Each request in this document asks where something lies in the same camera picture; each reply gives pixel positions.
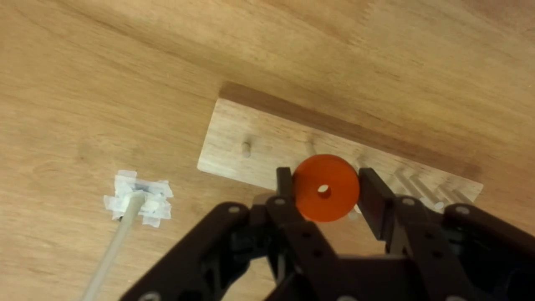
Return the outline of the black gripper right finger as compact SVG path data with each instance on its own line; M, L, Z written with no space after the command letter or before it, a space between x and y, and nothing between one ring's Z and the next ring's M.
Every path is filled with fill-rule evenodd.
M390 251L395 234L395 209L396 204L415 207L420 201L411 196L396 196L388 184L371 167L361 167L360 174L360 199L358 209L361 211L373 236L385 243Z

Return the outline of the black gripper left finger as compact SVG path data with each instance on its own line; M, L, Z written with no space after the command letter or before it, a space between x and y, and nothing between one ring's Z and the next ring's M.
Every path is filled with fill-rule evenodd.
M266 202L268 214L276 224L303 222L294 201L293 174L289 167L276 169L276 194Z

